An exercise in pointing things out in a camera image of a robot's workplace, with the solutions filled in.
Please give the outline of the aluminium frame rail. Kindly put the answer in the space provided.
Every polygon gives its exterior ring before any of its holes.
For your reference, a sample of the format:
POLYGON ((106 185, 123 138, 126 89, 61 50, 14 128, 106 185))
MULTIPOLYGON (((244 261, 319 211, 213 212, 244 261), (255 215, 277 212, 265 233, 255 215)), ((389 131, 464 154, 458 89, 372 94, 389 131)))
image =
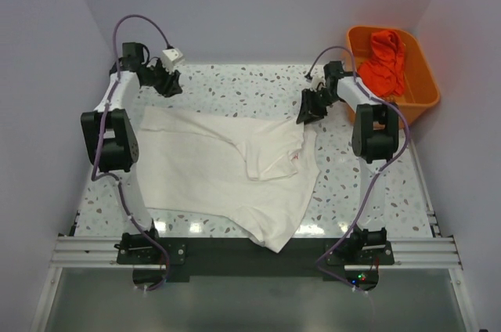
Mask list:
MULTIPOLYGON (((148 269, 160 264, 160 253, 154 247, 120 248, 117 237, 61 236, 56 240, 51 263, 61 267, 126 265, 148 269)), ((384 249, 364 250, 353 259, 342 259, 333 251, 335 239, 293 238, 277 254, 251 242, 248 238, 161 237, 173 266, 186 264, 187 260, 214 259, 223 262, 242 260, 252 262, 286 262, 302 260, 311 264, 322 254, 327 254, 330 266, 346 265, 349 268, 383 267, 403 269, 460 269, 462 263, 455 240, 450 238, 398 239, 387 242, 384 249)))

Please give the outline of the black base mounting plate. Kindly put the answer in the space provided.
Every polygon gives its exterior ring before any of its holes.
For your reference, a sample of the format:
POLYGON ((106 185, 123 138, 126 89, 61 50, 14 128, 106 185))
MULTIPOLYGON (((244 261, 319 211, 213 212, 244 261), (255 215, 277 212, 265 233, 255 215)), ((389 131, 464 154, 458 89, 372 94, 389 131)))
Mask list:
POLYGON ((136 286, 156 287, 187 282, 193 276, 344 278, 370 289, 379 268, 395 263, 391 244, 357 248, 346 240, 333 250, 335 239, 293 238, 275 253, 246 238, 158 238, 150 243, 140 235, 124 234, 117 264, 133 268, 136 286))

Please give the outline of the white coca-cola t shirt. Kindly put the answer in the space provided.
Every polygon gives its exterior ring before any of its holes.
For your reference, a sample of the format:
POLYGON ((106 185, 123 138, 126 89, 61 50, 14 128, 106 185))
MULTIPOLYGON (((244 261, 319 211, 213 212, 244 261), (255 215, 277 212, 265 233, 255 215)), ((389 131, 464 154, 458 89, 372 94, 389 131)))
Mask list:
POLYGON ((280 252, 299 228, 319 168, 315 130, 148 106, 137 132, 147 208, 225 217, 280 252))

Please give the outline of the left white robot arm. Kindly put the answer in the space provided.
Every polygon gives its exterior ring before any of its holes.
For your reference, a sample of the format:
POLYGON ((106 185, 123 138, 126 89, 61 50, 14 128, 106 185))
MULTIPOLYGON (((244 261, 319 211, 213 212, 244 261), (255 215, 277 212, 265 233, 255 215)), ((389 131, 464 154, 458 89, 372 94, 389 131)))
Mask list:
POLYGON ((122 49, 124 56, 109 71, 104 97, 94 110, 81 115, 80 122, 92 164, 91 180, 110 182, 124 218, 121 248, 134 247, 138 258, 154 263, 161 257, 162 244, 139 189, 139 142, 128 109, 143 86, 166 97, 182 93, 175 66, 183 54, 169 45, 160 56, 150 58, 147 47, 138 42, 126 42, 122 49))

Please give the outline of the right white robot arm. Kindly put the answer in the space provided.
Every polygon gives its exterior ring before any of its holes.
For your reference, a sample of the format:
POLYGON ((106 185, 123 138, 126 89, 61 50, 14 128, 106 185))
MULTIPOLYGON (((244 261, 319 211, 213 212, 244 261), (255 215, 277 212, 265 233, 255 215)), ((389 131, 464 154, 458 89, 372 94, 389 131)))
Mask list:
POLYGON ((351 148, 359 159, 361 201, 348 230, 350 236, 339 247, 348 249, 354 262, 365 264, 387 243, 384 173, 399 147, 398 110, 377 98, 342 62, 332 61, 323 70, 324 79, 318 86, 301 92, 296 123, 323 119, 336 102, 346 103, 355 112, 351 148))

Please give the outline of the orange plastic basket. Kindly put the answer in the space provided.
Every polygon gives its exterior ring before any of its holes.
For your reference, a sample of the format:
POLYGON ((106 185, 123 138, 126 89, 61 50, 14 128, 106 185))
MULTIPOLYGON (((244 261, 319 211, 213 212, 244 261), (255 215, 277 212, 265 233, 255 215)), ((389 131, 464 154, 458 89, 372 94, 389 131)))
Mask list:
MULTIPOLYGON (((372 56, 370 36, 382 31, 382 27, 354 26, 348 29, 346 44, 355 56, 355 64, 360 66, 372 56)), ((395 29, 405 48, 404 91, 402 96, 389 96, 389 102, 398 104, 408 124, 438 104, 441 98, 439 88, 419 42, 408 31, 395 29)))

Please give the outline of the orange t shirt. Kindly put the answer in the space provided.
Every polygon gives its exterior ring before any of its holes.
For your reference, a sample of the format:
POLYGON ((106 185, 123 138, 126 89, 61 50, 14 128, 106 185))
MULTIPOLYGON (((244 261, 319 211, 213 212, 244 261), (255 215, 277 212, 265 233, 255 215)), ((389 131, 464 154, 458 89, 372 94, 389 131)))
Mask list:
POLYGON ((380 98, 402 96, 405 91, 405 44, 398 32, 370 35, 370 57, 358 68, 363 83, 380 98))

